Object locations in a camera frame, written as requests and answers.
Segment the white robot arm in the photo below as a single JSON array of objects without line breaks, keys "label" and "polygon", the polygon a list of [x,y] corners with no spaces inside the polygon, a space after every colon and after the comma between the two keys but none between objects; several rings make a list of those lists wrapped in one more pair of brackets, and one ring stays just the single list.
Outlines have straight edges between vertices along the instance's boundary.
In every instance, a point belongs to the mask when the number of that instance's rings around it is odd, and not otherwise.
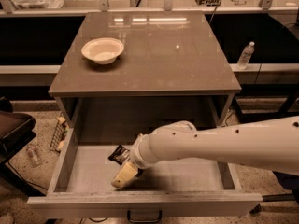
[{"label": "white robot arm", "polygon": [[160,161],[200,158],[299,174],[299,118],[270,119],[198,131],[188,121],[140,134],[113,178],[117,189]]}]

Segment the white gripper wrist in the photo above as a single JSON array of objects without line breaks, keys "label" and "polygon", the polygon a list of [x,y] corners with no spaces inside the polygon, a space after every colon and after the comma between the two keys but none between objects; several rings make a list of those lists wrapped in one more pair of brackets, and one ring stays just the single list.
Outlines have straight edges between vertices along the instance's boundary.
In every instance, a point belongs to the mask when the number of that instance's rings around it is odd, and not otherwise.
[{"label": "white gripper wrist", "polygon": [[131,182],[138,174],[138,168],[145,170],[160,161],[152,151],[153,135],[140,134],[130,149],[130,161],[125,162],[113,178],[111,185],[120,189]]}]

